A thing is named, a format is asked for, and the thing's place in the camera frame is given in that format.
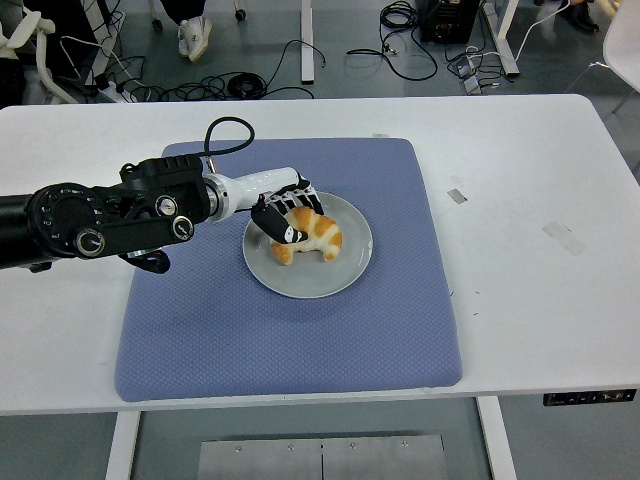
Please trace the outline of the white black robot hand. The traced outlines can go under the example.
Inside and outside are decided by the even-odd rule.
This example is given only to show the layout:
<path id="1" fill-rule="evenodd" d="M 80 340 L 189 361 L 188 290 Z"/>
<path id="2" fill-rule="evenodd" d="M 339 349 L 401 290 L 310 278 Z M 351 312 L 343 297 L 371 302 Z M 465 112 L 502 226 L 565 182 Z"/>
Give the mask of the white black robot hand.
<path id="1" fill-rule="evenodd" d="M 280 244 L 300 243 L 309 237 L 285 218 L 290 210 L 300 205 L 324 214 L 314 187 L 291 167 L 226 179 L 223 184 L 226 194 L 222 219 L 249 210 L 253 222 Z"/>

